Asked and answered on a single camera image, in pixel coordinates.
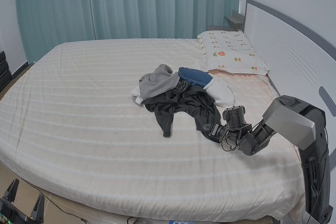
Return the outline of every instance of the black garment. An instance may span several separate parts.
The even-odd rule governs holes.
[[[163,136],[170,137],[170,127],[176,112],[184,111],[192,116],[198,131],[202,131],[204,124],[213,122],[220,124],[221,115],[214,102],[215,100],[202,87],[180,79],[174,89],[145,100],[145,107],[155,113],[156,120],[163,130]]]

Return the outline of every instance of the pillowcase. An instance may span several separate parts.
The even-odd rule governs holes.
[[[205,71],[266,75],[269,70],[241,31],[206,31],[197,37]]]

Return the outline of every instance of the fitted sheet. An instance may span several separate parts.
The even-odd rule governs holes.
[[[202,66],[198,40],[58,45],[0,101],[0,161],[52,193],[135,217],[227,222],[290,212],[304,183],[282,136],[251,157],[224,152],[188,114],[176,113],[164,138],[154,113],[133,103],[131,89],[161,63]],[[246,121],[260,121],[275,97],[267,77],[214,74],[246,107]]]

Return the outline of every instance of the blue garment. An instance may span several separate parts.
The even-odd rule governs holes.
[[[191,85],[198,85],[202,88],[207,86],[208,83],[212,80],[212,76],[210,76],[208,73],[187,67],[180,67],[178,69],[178,75],[183,80],[191,83]]]

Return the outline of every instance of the pile of clothes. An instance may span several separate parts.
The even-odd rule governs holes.
[[[143,75],[131,95],[136,105],[154,112],[164,137],[170,137],[174,113],[188,113],[195,119],[196,129],[202,131],[204,124],[221,123],[216,105],[231,107],[234,99],[219,77],[186,67],[173,73],[166,64]]]

